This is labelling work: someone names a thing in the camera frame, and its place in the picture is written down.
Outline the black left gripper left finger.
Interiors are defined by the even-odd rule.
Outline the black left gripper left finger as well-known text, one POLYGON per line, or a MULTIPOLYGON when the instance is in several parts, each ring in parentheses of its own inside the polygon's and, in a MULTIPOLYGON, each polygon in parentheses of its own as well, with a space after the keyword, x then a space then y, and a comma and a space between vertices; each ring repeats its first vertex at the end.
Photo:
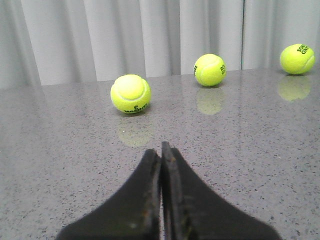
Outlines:
POLYGON ((157 240, 161 159, 145 151, 124 185, 106 202, 64 227, 58 240, 157 240))

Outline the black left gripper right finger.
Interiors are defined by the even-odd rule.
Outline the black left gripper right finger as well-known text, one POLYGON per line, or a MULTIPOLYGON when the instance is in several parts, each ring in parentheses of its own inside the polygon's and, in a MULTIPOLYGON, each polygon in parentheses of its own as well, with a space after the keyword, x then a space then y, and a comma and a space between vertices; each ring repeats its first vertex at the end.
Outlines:
POLYGON ((216 194, 178 149, 162 142, 162 199, 167 240, 279 240, 277 231, 216 194))

